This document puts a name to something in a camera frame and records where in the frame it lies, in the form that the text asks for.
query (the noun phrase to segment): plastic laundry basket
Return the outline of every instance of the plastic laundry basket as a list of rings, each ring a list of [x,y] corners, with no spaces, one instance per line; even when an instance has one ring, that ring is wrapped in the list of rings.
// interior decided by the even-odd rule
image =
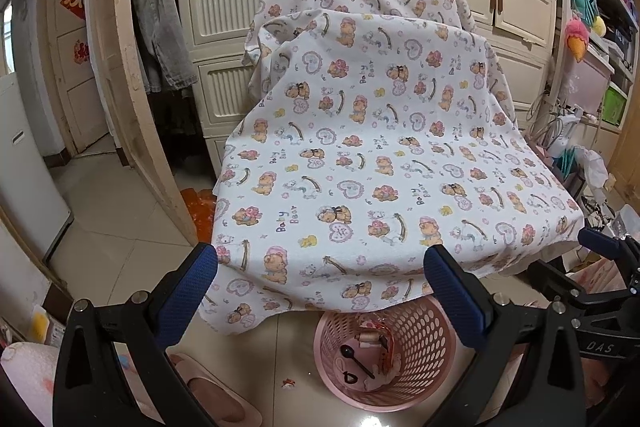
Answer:
[[[370,393],[348,389],[333,369],[340,345],[355,337],[359,317],[326,312],[316,329],[314,356],[320,377],[343,402],[372,412],[408,409],[429,397],[445,380],[456,351],[456,338],[437,301],[421,297],[375,312],[392,330],[401,355],[400,373]]]

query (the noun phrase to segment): bolt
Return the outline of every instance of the bolt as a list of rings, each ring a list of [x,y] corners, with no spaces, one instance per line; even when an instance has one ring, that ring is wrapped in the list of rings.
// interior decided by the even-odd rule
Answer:
[[[149,292],[146,292],[144,290],[137,291],[131,296],[131,302],[133,302],[133,304],[142,304],[144,301],[146,301],[148,296]]]
[[[560,301],[554,301],[554,303],[551,304],[551,308],[553,309],[553,311],[561,315],[566,311],[566,306]]]
[[[504,293],[498,292],[494,293],[494,302],[500,306],[506,306],[511,302],[511,299]]]
[[[77,312],[83,312],[88,307],[89,307],[89,301],[87,299],[80,299],[79,301],[76,301],[76,303],[74,304],[74,309]]]

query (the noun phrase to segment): basket rim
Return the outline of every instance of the basket rim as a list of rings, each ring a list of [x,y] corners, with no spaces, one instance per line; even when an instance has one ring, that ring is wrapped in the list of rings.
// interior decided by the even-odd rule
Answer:
[[[318,371],[318,373],[320,374],[320,378],[322,379],[322,382],[324,382],[325,386],[327,387],[327,389],[329,391],[331,391],[331,393],[338,397],[340,400],[342,400],[344,403],[351,405],[352,407],[355,407],[356,409],[362,409],[365,411],[369,411],[369,412],[380,412],[380,413],[384,413],[384,412],[398,412],[398,411],[402,411],[404,409],[409,409],[415,405],[418,405],[421,402],[424,402],[428,397],[430,397],[433,393],[435,393],[440,386],[444,383],[445,380],[447,380],[447,377],[449,376],[449,371],[451,370],[451,365],[453,364],[453,359],[456,356],[456,348],[457,348],[457,334],[456,331],[453,328],[453,325],[451,324],[449,317],[447,317],[447,314],[444,312],[444,310],[442,309],[442,306],[440,305],[440,303],[438,302],[438,300],[433,297],[432,295],[425,295],[425,296],[421,296],[418,297],[417,299],[412,299],[412,300],[418,300],[418,299],[422,299],[422,298],[426,298],[429,299],[433,305],[439,309],[440,313],[442,314],[442,317],[444,318],[444,320],[446,321],[446,325],[447,328],[449,328],[450,331],[450,336],[451,336],[451,341],[450,341],[450,356],[447,357],[447,363],[444,367],[444,377],[442,379],[442,381],[440,382],[440,384],[437,387],[428,387],[426,388],[422,393],[420,393],[419,395],[417,395],[414,399],[409,400],[408,402],[404,402],[401,403],[399,405],[389,405],[389,406],[379,406],[379,405],[366,405],[363,403],[360,403],[357,400],[354,400],[353,398],[350,398],[348,396],[346,396],[339,387],[337,387],[329,378],[329,375],[326,373],[326,371],[324,370],[324,364],[322,363],[322,352],[321,352],[321,348],[320,348],[320,344],[322,341],[322,331],[324,330],[324,326],[325,324],[327,324],[327,322],[329,320],[331,320],[335,315],[342,315],[341,313],[337,313],[337,312],[324,312],[322,314],[322,317],[320,317],[320,321],[318,322],[318,325],[316,326],[316,333],[314,335],[314,361],[316,363],[316,369]]]

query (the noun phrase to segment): black plastic spoon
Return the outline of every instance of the black plastic spoon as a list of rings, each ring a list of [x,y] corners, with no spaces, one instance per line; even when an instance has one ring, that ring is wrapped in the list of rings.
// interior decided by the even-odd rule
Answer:
[[[375,375],[370,372],[369,369],[367,369],[366,367],[364,367],[360,361],[356,358],[356,353],[353,350],[353,347],[349,346],[348,344],[342,344],[340,346],[340,354],[345,358],[345,359],[351,359],[353,360],[353,362],[358,364],[358,367],[361,368],[361,370],[363,370],[365,373],[367,373],[367,375],[369,376],[369,378],[373,378],[375,380]]]

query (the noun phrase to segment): wall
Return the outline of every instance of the wall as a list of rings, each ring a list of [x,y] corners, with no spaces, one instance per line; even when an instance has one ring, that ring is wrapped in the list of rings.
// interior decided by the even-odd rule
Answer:
[[[37,31],[38,19],[46,20],[46,6],[38,0],[12,0],[12,4],[15,70],[31,132],[42,156],[58,154],[65,148],[65,143],[45,83],[44,75],[52,74],[52,71],[50,64],[43,63],[42,57],[49,57],[49,53],[48,50],[41,53],[42,40],[38,40]]]
[[[43,304],[51,283],[20,249],[1,221],[0,267],[0,315],[25,334],[33,305]]]

